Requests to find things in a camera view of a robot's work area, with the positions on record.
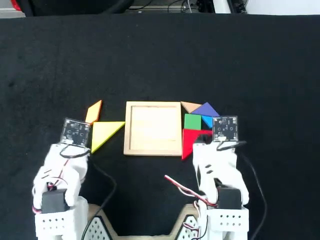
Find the red triangle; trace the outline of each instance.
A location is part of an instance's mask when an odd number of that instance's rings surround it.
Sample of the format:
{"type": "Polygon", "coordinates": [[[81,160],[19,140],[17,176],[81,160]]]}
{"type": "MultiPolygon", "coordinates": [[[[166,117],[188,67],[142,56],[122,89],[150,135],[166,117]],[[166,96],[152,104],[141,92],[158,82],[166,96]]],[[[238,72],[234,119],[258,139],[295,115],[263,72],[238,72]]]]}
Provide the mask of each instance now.
{"type": "Polygon", "coordinates": [[[182,160],[188,157],[192,151],[192,145],[201,134],[212,135],[212,130],[193,130],[183,129],[182,130],[182,160]]]}

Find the orange triangle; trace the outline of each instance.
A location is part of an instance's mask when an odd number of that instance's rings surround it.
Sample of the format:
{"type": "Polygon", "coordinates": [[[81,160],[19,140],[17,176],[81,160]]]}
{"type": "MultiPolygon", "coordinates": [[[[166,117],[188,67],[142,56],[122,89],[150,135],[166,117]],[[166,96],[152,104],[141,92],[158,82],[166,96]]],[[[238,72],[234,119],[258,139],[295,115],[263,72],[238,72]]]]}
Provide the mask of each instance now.
{"type": "Polygon", "coordinates": [[[194,110],[201,106],[201,104],[186,101],[181,101],[181,105],[188,113],[192,113],[194,110]]]}
{"type": "Polygon", "coordinates": [[[102,100],[96,102],[91,107],[88,108],[88,111],[86,113],[85,122],[88,124],[92,124],[93,122],[98,121],[100,109],[102,105],[102,100]]]}

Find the red object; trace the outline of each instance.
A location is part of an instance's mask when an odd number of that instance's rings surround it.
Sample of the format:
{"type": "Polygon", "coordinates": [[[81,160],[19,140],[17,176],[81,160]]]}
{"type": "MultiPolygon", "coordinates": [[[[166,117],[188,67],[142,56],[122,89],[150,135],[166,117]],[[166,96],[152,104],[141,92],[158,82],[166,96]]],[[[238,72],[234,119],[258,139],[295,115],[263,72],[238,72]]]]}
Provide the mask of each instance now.
{"type": "Polygon", "coordinates": [[[16,0],[11,0],[12,6],[14,7],[15,10],[21,11],[20,6],[18,5],[16,0]]]}
{"type": "Polygon", "coordinates": [[[182,160],[186,159],[186,157],[188,157],[192,153],[192,145],[201,134],[212,135],[212,130],[182,130],[182,160]]]}

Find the green square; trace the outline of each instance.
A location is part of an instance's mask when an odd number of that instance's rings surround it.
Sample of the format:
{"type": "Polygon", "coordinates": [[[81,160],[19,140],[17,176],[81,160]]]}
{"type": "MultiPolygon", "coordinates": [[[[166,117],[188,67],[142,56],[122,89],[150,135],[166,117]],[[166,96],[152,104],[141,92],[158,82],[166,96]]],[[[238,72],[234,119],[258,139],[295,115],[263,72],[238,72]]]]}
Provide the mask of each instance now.
{"type": "Polygon", "coordinates": [[[201,130],[201,115],[186,113],[184,115],[184,128],[201,130]]]}

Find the wooden frame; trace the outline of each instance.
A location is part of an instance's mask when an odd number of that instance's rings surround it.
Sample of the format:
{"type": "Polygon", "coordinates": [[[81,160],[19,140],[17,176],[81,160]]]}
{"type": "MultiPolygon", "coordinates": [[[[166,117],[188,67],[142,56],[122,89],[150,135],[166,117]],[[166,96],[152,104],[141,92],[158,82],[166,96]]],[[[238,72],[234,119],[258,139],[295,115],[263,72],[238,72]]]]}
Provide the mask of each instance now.
{"type": "Polygon", "coordinates": [[[127,101],[123,153],[181,156],[180,102],[127,101]]]}

